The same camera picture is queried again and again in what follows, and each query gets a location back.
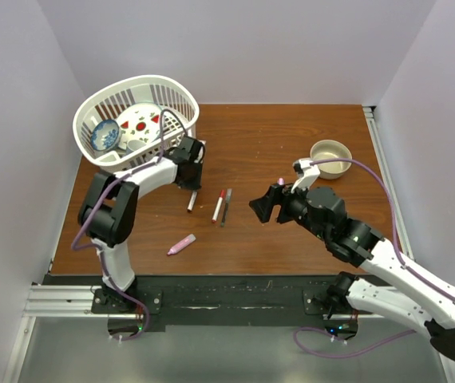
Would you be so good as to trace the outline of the green gel pen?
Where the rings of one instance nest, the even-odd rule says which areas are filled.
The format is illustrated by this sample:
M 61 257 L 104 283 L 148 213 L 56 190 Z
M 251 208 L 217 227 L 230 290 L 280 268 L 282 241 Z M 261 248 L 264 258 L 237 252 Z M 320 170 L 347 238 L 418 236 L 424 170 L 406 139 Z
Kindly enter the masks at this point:
M 223 215 L 222 215 L 222 219 L 221 219 L 221 223 L 220 223 L 221 227 L 225 226 L 230 201 L 231 201 L 231 197 L 227 196 L 225 199 Z

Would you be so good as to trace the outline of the white red marker pen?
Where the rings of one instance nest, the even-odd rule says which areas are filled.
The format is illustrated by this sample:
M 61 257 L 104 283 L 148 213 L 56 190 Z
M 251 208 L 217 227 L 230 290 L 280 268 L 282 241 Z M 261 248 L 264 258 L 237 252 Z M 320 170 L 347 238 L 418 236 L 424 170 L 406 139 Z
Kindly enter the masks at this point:
M 224 198 L 221 199 L 220 196 L 218 197 L 215 205 L 215 209 L 212 214 L 212 223 L 216 223 L 220 214 L 220 208 L 222 207 Z

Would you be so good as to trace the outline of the white black marker pen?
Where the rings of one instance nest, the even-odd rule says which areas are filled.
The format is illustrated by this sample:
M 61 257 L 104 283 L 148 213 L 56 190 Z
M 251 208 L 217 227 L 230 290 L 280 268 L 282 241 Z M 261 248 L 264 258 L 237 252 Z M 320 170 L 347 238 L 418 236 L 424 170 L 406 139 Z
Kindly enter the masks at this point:
M 191 197 L 190 197 L 190 200 L 189 200 L 188 206 L 187 206 L 187 212 L 188 213 L 191 213 L 193 211 L 193 208 L 194 208 L 194 205 L 195 205 L 195 202 L 196 202 L 197 194 L 198 194 L 197 191 L 193 191 L 192 194 L 191 194 Z

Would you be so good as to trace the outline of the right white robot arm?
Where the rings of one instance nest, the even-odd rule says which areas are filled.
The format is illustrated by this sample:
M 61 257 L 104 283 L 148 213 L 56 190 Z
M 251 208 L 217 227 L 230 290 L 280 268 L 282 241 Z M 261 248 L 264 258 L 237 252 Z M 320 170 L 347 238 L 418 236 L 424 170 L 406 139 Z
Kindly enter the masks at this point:
M 331 188 L 296 192 L 289 185 L 272 184 L 249 206 L 261 223 L 279 207 L 278 223 L 296 222 L 322 240 L 335 258 L 393 287 L 381 291 L 362 277 L 342 272 L 326 291 L 330 311 L 381 315 L 427 337 L 437 352 L 455 361 L 455 287 L 406 258 L 371 226 L 349 217 L 344 200 Z

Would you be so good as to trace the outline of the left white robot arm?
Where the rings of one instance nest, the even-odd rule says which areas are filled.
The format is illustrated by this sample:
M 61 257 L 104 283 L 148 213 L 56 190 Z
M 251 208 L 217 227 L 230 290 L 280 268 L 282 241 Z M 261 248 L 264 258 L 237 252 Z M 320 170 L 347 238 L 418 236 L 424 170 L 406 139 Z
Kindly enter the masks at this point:
M 201 188 L 205 143 L 184 136 L 136 168 L 97 172 L 78 213 L 81 228 L 72 242 L 75 251 L 93 247 L 100 259 L 103 283 L 112 290 L 110 305 L 128 313 L 137 305 L 137 293 L 128 238 L 132 233 L 139 200 L 158 188 L 175 184 L 197 191 Z

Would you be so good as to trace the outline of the pink highlighter pen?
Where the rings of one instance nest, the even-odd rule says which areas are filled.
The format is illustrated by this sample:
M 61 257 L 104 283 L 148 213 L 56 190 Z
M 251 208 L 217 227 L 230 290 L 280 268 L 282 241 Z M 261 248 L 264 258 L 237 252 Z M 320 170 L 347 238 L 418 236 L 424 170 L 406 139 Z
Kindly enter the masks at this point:
M 192 243 L 194 243 L 196 241 L 196 237 L 194 236 L 194 234 L 190 234 L 188 236 L 186 236 L 185 238 L 183 238 L 182 240 L 180 240 L 178 243 L 174 244 L 167 252 L 167 256 L 173 256 L 173 255 L 177 255 L 178 253 L 180 253 L 184 248 L 186 248 L 187 246 L 191 245 Z

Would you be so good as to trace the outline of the white plastic dish basket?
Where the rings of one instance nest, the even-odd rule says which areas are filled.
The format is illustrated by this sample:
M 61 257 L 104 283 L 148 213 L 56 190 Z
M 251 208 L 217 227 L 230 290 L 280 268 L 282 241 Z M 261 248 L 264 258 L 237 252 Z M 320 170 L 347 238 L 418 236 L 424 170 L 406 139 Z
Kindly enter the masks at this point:
M 179 82 L 161 75 L 141 75 L 113 83 L 87 98 L 75 112 L 72 128 L 77 147 L 93 165 L 107 172 L 135 168 L 160 148 L 196 134 L 200 108 Z M 94 129 L 114 120 L 120 139 L 113 148 L 95 149 Z

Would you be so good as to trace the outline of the white cup in basket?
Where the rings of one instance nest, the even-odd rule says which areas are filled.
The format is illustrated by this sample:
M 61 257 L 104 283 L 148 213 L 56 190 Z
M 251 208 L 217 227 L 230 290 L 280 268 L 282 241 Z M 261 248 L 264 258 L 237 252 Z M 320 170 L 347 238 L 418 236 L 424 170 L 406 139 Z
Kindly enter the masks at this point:
M 129 140 L 126 143 L 125 155 L 128 156 L 135 152 L 143 152 L 145 147 L 146 143 L 143 140 Z

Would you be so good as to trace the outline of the white plate with fruit pattern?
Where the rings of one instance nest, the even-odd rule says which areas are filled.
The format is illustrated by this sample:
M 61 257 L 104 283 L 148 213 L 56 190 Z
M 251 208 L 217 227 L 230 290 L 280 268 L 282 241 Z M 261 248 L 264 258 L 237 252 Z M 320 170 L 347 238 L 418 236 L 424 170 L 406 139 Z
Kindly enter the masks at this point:
M 153 142 L 160 135 L 160 113 L 162 108 L 153 103 L 136 103 L 129 106 L 117 118 L 121 128 L 119 148 L 126 149 L 129 140 Z

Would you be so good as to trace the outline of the beige ceramic bowl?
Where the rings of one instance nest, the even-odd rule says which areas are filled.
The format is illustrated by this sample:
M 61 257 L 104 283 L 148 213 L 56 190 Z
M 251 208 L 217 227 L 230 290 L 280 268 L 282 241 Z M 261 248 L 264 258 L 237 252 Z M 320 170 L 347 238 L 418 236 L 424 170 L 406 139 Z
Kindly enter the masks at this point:
M 318 165 L 320 178 L 323 180 L 336 180 L 343 176 L 351 166 L 350 162 L 335 161 L 335 159 L 352 159 L 352 154 L 347 146 L 336 140 L 317 141 L 310 150 L 313 161 L 333 160 L 333 162 Z

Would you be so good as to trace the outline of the blue patterned bowl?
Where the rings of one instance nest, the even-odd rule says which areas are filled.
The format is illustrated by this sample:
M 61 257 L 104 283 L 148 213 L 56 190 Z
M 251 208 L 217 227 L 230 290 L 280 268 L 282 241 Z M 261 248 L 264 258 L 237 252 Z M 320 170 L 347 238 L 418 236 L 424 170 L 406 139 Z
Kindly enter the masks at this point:
M 106 153 L 114 150 L 121 138 L 121 128 L 113 120 L 103 120 L 93 130 L 90 143 L 95 153 Z

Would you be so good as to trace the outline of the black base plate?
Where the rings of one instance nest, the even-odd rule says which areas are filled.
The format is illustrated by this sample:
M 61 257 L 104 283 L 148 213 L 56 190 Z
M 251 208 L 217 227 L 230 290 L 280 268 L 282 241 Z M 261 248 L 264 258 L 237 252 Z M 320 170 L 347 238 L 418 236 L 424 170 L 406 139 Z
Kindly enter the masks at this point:
M 361 312 L 332 306 L 327 289 L 333 275 L 189 275 L 139 276 L 124 296 L 102 286 L 95 290 L 92 312 L 112 319 L 144 317 L 131 300 L 148 309 L 149 329 L 166 326 L 325 327 L 351 336 Z

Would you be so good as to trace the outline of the aluminium frame rail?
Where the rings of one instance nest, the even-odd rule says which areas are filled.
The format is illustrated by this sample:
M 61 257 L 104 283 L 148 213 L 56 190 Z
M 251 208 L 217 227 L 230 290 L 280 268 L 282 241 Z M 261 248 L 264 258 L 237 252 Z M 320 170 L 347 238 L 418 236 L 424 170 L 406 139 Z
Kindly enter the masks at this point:
M 43 286 L 30 288 L 24 317 L 87 318 L 91 316 L 94 292 L 99 286 Z

